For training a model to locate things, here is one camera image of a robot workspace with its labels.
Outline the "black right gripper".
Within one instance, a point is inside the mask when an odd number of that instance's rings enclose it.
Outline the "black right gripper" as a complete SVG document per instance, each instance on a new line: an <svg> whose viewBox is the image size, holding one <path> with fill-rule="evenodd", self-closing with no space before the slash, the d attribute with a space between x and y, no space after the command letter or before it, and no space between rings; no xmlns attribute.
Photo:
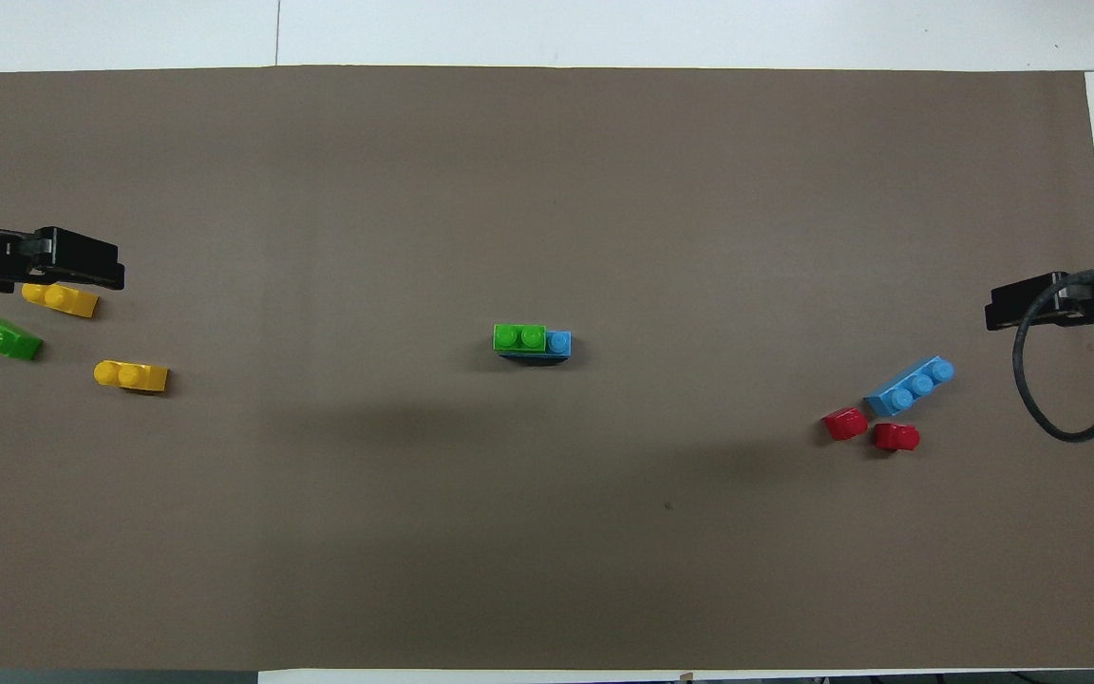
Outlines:
<svg viewBox="0 0 1094 684"><path fill-rule="evenodd" d="M1055 270L1024 278L990 291L990 302L984 308L987 331L1015 328L1022 315L1047 287L1069 277L1064 270ZM1038 308L1032 323L1055 325L1059 328L1094 325L1094 285L1066 285Z"/></svg>

